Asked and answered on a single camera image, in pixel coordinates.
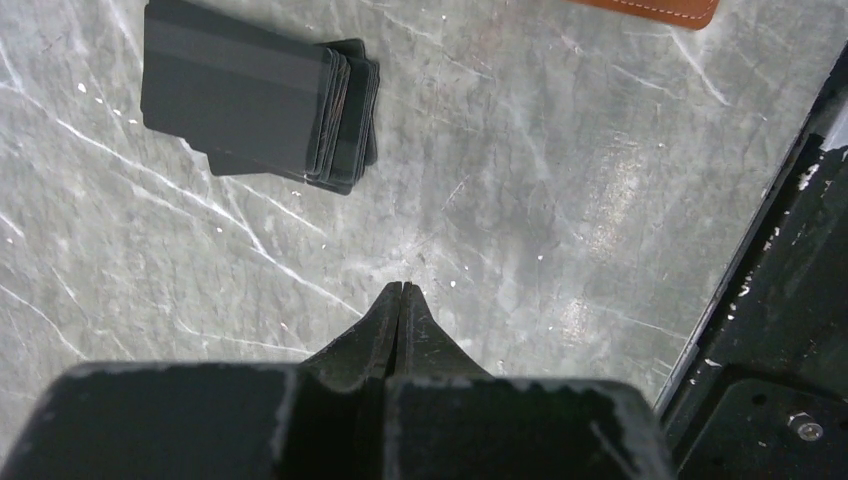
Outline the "brown leather card holder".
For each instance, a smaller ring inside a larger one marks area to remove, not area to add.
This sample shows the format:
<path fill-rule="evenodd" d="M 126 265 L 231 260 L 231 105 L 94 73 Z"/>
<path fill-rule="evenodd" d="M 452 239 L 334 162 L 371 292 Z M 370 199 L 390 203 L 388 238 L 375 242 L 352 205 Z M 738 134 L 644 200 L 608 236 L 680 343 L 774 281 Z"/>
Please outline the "brown leather card holder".
<path fill-rule="evenodd" d="M 705 28 L 719 0 L 574 0 L 575 3 L 637 16 L 690 30 Z"/>

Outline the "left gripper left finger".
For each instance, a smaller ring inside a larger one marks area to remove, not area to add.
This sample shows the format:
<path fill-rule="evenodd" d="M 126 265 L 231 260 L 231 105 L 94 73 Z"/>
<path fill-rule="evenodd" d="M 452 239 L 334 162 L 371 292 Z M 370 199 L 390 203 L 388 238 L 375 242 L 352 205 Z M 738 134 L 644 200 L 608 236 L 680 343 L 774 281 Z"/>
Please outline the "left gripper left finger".
<path fill-rule="evenodd" d="M 88 362 L 39 396 L 5 479 L 378 479 L 403 286 L 305 362 Z"/>

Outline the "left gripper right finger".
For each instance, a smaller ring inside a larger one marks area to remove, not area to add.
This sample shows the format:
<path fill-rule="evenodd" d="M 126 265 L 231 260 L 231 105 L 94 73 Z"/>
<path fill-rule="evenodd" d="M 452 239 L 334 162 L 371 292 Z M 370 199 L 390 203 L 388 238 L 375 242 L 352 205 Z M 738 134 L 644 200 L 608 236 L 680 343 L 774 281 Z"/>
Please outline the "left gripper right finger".
<path fill-rule="evenodd" d="M 603 379 L 434 373 L 424 344 L 450 338 L 421 289 L 400 297 L 396 363 L 384 397 L 388 479 L 672 479 L 651 407 Z"/>

